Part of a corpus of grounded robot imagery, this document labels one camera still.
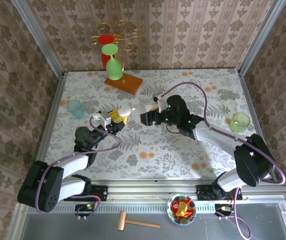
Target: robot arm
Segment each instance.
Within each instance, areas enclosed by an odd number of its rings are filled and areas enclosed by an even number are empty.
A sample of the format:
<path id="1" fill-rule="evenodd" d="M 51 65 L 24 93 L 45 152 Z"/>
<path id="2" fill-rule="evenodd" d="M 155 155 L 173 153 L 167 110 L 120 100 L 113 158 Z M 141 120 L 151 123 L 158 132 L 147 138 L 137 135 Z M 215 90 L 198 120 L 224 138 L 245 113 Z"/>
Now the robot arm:
<path id="1" fill-rule="evenodd" d="M 116 135 L 121 131 L 130 114 L 128 111 L 114 110 L 111 112 L 100 112 L 94 115 L 100 124 L 97 129 Z M 75 132 L 75 148 L 78 154 L 70 159 L 65 159 L 52 166 L 46 174 L 42 188 L 38 196 L 38 207 L 41 211 L 50 212 L 57 202 L 66 200 L 71 196 L 87 196 L 102 190 L 101 200 L 106 200 L 107 186 L 92 186 L 91 180 L 81 175 L 72 175 L 75 172 L 88 168 L 94 163 L 96 152 L 79 155 L 79 153 L 92 152 L 94 147 L 107 135 L 97 129 L 90 131 L 87 127 L 80 127 Z M 31 166 L 24 183 L 18 193 L 18 202 L 35 208 L 35 199 L 39 182 L 49 165 L 43 161 L 35 161 Z M 91 198 L 83 198 L 82 201 L 90 201 Z"/>
<path id="2" fill-rule="evenodd" d="M 222 199 L 228 195 L 228 192 L 243 185 L 257 186 L 273 169 L 273 164 L 261 154 L 239 141 L 214 131 L 205 124 L 204 118 L 190 114 L 181 96 L 170 96 L 166 103 L 162 99 L 154 98 L 154 100 L 158 102 L 159 107 L 141 114 L 143 124 L 146 126 L 175 125 L 182 135 L 215 145 L 235 158 L 236 168 L 224 172 L 212 183 L 212 191 L 216 198 Z M 219 127 L 215 129 L 234 135 L 235 138 L 250 143 L 271 157 L 271 153 L 259 135 L 244 136 Z"/>

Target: yellow object in bowl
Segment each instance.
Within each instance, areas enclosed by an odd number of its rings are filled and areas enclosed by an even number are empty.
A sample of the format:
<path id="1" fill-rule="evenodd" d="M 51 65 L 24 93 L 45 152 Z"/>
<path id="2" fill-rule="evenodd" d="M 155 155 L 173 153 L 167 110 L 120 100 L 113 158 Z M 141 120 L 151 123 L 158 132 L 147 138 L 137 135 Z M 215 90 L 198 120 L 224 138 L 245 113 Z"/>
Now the yellow object in bowl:
<path id="1" fill-rule="evenodd" d="M 175 215 L 178 217 L 180 217 L 180 216 L 183 217 L 183 216 L 185 216 L 186 211 L 187 211 L 187 204 L 185 202 L 181 201 L 178 204 L 178 210 L 177 210 L 177 213 Z"/>

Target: gray floor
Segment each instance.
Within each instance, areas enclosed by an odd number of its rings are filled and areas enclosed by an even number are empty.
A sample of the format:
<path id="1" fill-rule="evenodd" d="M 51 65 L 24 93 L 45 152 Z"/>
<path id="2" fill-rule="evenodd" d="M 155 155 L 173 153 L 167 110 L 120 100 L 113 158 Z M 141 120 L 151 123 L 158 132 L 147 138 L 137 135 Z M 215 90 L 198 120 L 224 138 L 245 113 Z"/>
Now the gray floor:
<path id="1" fill-rule="evenodd" d="M 238 205 L 238 215 L 249 224 L 253 240 L 286 240 L 277 204 Z M 198 214 L 188 226 L 174 224 L 167 214 L 127 214 L 126 219 L 162 227 L 126 224 L 124 231 L 117 230 L 118 216 L 98 213 L 87 221 L 78 221 L 74 214 L 28 214 L 21 240 L 242 240 L 234 219 L 218 220 L 212 214 Z"/>

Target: metal frame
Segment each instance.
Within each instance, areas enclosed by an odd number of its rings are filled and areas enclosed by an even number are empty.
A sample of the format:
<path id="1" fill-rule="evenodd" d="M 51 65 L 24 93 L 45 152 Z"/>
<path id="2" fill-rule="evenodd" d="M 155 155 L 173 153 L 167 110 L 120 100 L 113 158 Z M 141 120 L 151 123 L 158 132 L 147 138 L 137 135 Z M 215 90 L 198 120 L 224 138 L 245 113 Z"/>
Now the metal frame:
<path id="1" fill-rule="evenodd" d="M 273 0 L 273 2 L 271 3 L 271 6 L 268 9 L 265 18 L 261 23 L 260 28 L 258 29 L 239 67 L 240 73 L 242 75 L 245 75 L 246 71 L 248 70 L 249 66 L 254 60 L 257 52 L 262 46 L 265 38 L 267 37 L 269 31 L 271 30 L 273 24 L 275 23 L 275 20 L 277 19 L 279 13 L 283 9 L 285 3 L 286 0 Z"/>
<path id="2" fill-rule="evenodd" d="M 51 134 L 53 132 L 55 119 L 57 116 L 59 103 L 65 89 L 65 83 L 67 79 L 65 74 L 59 81 L 53 104 L 50 110 L 48 121 L 45 127 L 44 135 L 41 141 L 41 145 L 37 154 L 38 160 L 44 160 L 47 155 L 48 147 L 51 140 Z M 244 90 L 246 100 L 249 104 L 249 109 L 254 121 L 255 129 L 258 133 L 259 124 L 256 113 L 253 108 L 252 101 L 249 96 L 249 92 L 244 80 L 244 77 L 240 76 L 240 81 Z M 103 202 L 102 206 L 117 206 L 122 204 L 132 204 L 133 200 L 135 204 L 145 204 L 147 206 L 163 205 L 166 204 L 168 199 L 176 193 L 186 193 L 193 200 L 197 200 L 196 185 L 211 184 L 214 179 L 211 178 L 166 178 L 166 179 L 113 179 L 113 180 L 101 180 L 93 179 L 92 184 L 94 185 L 106 185 L 109 187 L 109 196 L 107 202 Z M 280 211 L 282 211 L 283 221 L 286 227 L 286 186 L 285 185 L 271 185 L 271 184 L 260 184 L 259 186 L 252 188 L 250 186 L 244 186 L 242 188 L 242 201 L 238 204 L 249 204 L 249 203 L 279 203 Z M 225 204 L 228 201 L 202 201 L 202 203 L 221 203 Z M 72 206 L 74 209 L 75 202 L 59 203 L 55 207 L 53 213 L 66 213 L 64 206 Z M 24 223 L 27 213 L 35 212 L 33 208 L 30 208 L 23 204 L 17 204 L 9 232 L 7 234 L 7 240 L 19 240 L 24 228 Z"/>
<path id="3" fill-rule="evenodd" d="M 133 213 L 141 213 L 134 208 L 145 207 L 148 209 L 148 213 L 161 214 L 164 212 L 164 206 L 168 199 L 176 193 L 187 193 L 195 204 L 212 204 L 220 203 L 226 204 L 229 201 L 202 201 L 197 202 L 196 197 L 196 185 L 209 184 L 212 179 L 184 179 L 184 180 L 157 180 L 145 179 L 145 180 L 94 180 L 93 184 L 104 184 L 109 186 L 109 196 L 107 202 L 101 203 L 101 211 L 98 214 L 103 213 L 103 209 L 107 209 L 109 212 L 117 212 L 120 208 L 130 208 Z M 261 204 L 261 203 L 278 203 L 279 210 L 286 227 L 286 186 L 284 185 L 271 185 L 260 184 L 259 186 L 252 188 L 244 186 L 242 188 L 243 200 L 237 201 L 237 204 Z M 62 202 L 56 205 L 52 212 L 46 214 L 74 214 L 76 204 L 86 204 L 87 202 Z M 7 240 L 19 240 L 24 228 L 24 223 L 27 214 L 36 214 L 36 211 L 32 207 L 28 207 L 22 204 L 17 204 L 13 214 L 10 231 L 7 235 Z"/>
<path id="4" fill-rule="evenodd" d="M 42 53 L 46 57 L 48 63 L 52 67 L 52 70 L 58 78 L 63 75 L 63 68 L 61 67 L 56 55 L 47 41 L 42 29 L 39 27 L 37 20 L 35 19 L 32 11 L 30 10 L 26 0 L 13 0 L 13 4 L 17 8 L 19 14 L 22 16 L 23 21 L 28 27 L 29 31 L 33 35 L 36 43 L 41 49 Z"/>
<path id="5" fill-rule="evenodd" d="M 61 76 L 58 82 L 57 89 L 56 89 L 54 99 L 53 99 L 53 103 L 49 111 L 47 123 L 44 129 L 44 134 L 43 134 L 41 144 L 37 152 L 36 160 L 42 161 L 46 159 L 48 148 L 49 148 L 49 143 L 51 141 L 52 133 L 54 130 L 54 125 L 56 121 L 59 104 L 61 102 L 62 95 L 65 89 L 65 83 L 66 83 L 67 76 L 68 76 L 67 73 Z"/>

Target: mallet head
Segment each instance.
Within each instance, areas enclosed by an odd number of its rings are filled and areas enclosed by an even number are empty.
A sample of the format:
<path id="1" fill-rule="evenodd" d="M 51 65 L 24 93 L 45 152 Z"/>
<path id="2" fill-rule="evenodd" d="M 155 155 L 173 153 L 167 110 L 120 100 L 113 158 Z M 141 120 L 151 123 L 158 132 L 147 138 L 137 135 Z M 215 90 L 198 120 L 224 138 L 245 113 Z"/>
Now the mallet head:
<path id="1" fill-rule="evenodd" d="M 117 227 L 118 230 L 120 230 L 120 231 L 124 230 L 125 219 L 126 219 L 126 212 L 125 211 L 120 211 L 119 219 L 118 219 L 118 227 Z"/>

